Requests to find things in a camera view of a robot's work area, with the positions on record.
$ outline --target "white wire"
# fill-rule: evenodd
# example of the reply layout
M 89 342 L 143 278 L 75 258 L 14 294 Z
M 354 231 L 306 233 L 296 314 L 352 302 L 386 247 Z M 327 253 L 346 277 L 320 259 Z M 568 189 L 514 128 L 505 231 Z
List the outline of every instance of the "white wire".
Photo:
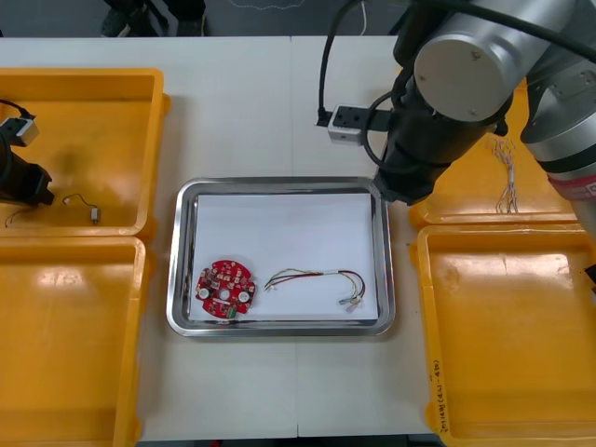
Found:
M 227 0 L 227 1 L 234 7 L 241 7 L 241 8 L 247 7 L 250 9 L 256 9 L 257 11 L 266 11 L 267 9 L 278 9 L 280 11 L 283 11 L 285 9 L 290 9 L 291 7 L 301 7 L 305 3 L 305 0 L 300 0 L 299 3 L 296 3 L 294 5 L 287 5 L 286 7 L 280 7 L 278 5 L 269 5 L 266 7 L 256 7 L 255 5 L 239 5 L 234 0 Z
M 515 167 L 512 154 L 515 143 L 509 138 L 497 139 L 494 137 L 491 139 L 491 147 L 493 154 L 506 166 L 508 173 L 507 187 L 494 208 L 498 213 L 518 212 L 518 193 L 515 189 Z
M 366 7 L 364 6 L 364 2 L 360 3 L 362 5 L 362 20 L 363 20 L 363 27 L 362 27 L 362 33 L 360 33 L 360 35 L 364 35 L 364 33 L 366 33 L 366 29 L 369 26 L 368 23 L 368 19 L 366 18 Z

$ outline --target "red circuit board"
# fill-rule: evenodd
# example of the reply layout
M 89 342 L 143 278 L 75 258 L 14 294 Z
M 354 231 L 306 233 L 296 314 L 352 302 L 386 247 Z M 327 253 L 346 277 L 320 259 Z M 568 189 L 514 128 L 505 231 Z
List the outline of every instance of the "red circuit board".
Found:
M 252 273 L 235 261 L 218 261 L 201 272 L 196 284 L 196 298 L 203 309 L 217 318 L 246 314 L 254 298 Z

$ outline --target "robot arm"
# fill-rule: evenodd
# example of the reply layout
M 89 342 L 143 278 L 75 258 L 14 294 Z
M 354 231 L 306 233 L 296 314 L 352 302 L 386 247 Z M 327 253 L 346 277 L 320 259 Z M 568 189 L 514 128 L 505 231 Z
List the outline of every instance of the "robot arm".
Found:
M 590 0 L 471 3 L 596 41 Z M 407 14 L 394 50 L 403 71 L 390 95 L 384 168 L 374 179 L 384 198 L 408 204 L 424 199 L 485 133 L 506 134 L 513 91 L 527 76 L 531 115 L 522 141 L 596 237 L 594 64 L 487 20 L 415 2 Z

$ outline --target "white paper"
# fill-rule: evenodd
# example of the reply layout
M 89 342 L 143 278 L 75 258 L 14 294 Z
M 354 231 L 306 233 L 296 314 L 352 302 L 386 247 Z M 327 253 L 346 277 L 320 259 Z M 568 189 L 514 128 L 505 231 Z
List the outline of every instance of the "white paper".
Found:
M 256 293 L 240 320 L 377 319 L 371 197 L 368 194 L 202 196 L 198 201 L 190 318 L 217 320 L 195 298 L 200 272 L 229 259 L 253 274 Z M 353 270 L 366 283 L 362 303 L 347 313 L 352 293 L 342 276 L 300 278 L 265 291 L 284 268 Z

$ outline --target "white wire bundle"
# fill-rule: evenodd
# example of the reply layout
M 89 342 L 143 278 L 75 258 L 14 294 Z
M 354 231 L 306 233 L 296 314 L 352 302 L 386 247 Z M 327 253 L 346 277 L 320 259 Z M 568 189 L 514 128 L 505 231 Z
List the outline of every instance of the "white wire bundle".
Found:
M 507 187 L 496 204 L 496 212 L 504 214 L 518 212 L 518 193 L 515 189 L 515 167 L 513 166 L 513 150 L 515 144 L 509 138 L 492 137 L 490 140 L 493 155 L 507 167 Z

